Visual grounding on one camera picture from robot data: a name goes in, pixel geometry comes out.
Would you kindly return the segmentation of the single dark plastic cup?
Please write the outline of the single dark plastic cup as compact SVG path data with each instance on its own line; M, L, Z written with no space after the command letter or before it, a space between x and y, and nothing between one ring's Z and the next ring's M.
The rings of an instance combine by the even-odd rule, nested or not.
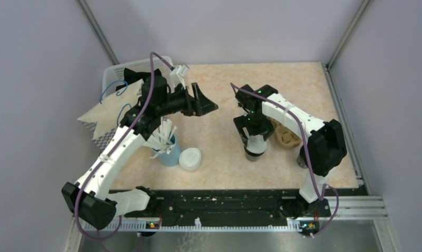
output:
M265 153L266 149L244 148L245 157L250 162L256 162Z

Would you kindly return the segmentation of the stack of white lids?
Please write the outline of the stack of white lids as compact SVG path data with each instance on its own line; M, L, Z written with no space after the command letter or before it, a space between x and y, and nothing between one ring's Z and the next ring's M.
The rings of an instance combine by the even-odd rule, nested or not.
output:
M202 162L202 153L197 148L188 148L179 156L180 166L187 171L196 171Z

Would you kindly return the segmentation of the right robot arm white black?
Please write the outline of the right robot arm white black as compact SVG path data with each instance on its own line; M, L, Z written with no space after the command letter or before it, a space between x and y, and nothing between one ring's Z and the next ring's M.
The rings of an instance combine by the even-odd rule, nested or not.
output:
M297 162L308 173L299 189L296 209L302 216L311 216L324 198L327 177L347 155L341 124L324 121L298 108L277 89L264 85L253 90L250 85L231 85L238 106L244 114L233 119L244 145L246 156L254 160L262 156L266 141L282 126L298 137L300 152Z

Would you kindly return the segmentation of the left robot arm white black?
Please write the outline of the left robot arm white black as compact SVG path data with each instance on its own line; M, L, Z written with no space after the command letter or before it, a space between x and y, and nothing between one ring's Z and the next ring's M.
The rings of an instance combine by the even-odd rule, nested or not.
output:
M99 230L131 212L144 217L155 214L157 203L149 190L140 186L118 193L109 191L129 158L161 125L162 118L177 112L201 117L218 109L197 83L192 84L192 94L181 83L171 89L167 80L158 75L138 83L138 102L125 113L109 145L82 177L75 183L67 182L61 190L74 216Z

